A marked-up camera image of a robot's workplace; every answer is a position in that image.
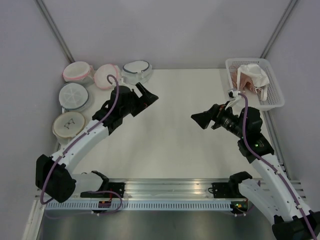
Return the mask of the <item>blue-trimmed mesh laundry bag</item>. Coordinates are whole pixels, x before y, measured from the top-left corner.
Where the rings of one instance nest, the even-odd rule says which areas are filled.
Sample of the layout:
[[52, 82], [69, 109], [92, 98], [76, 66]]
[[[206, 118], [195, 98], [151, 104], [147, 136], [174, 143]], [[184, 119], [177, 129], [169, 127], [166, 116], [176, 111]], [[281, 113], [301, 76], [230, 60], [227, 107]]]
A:
[[122, 67], [121, 75], [126, 84], [146, 83], [153, 74], [152, 65], [145, 60], [129, 62]]

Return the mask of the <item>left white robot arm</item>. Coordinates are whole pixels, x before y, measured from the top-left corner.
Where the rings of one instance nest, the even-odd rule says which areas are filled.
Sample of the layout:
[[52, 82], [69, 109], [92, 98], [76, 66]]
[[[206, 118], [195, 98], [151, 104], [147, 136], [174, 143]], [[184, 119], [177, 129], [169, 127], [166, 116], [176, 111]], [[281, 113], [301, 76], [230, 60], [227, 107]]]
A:
[[99, 142], [112, 134], [127, 115], [137, 116], [158, 100], [141, 83], [136, 84], [138, 96], [133, 89], [117, 85], [101, 108], [92, 116], [86, 127], [61, 150], [51, 156], [42, 154], [36, 160], [35, 185], [41, 189], [40, 202], [45, 205], [44, 195], [63, 203], [73, 193], [83, 197], [93, 194], [104, 198], [109, 193], [109, 178], [93, 170], [83, 175], [72, 175], [80, 161]]

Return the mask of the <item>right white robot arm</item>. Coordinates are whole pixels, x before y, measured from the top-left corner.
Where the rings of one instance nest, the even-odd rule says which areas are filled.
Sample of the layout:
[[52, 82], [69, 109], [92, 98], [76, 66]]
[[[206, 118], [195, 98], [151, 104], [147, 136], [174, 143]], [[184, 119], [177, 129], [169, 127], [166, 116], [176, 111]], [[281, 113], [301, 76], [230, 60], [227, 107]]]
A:
[[234, 115], [225, 104], [214, 104], [209, 110], [191, 115], [206, 129], [210, 122], [213, 130], [224, 128], [239, 138], [241, 154], [259, 173], [270, 194], [245, 172], [229, 178], [231, 196], [247, 198], [268, 219], [277, 240], [316, 240], [320, 235], [320, 213], [313, 211], [298, 194], [280, 167], [275, 151], [261, 133], [263, 120], [260, 111], [253, 107], [243, 108]]

